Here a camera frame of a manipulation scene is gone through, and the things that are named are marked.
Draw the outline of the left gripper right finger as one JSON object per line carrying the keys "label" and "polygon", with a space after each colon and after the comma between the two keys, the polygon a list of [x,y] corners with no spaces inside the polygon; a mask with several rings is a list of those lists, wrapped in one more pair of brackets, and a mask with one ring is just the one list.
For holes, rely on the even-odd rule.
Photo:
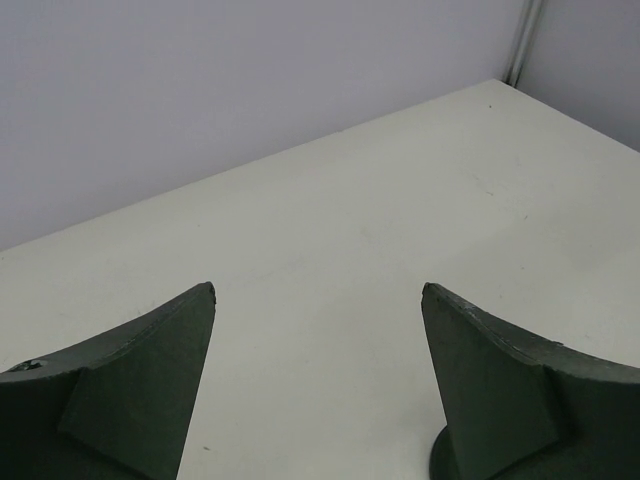
{"label": "left gripper right finger", "polygon": [[421,309],[446,418],[431,478],[638,478],[638,368],[548,340],[436,283]]}

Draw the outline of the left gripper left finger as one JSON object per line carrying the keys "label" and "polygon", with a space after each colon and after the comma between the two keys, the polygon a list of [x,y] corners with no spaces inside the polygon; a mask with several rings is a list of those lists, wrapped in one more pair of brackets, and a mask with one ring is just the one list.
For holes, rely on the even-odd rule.
{"label": "left gripper left finger", "polygon": [[4,479],[174,479],[216,313],[210,282],[1,374]]}

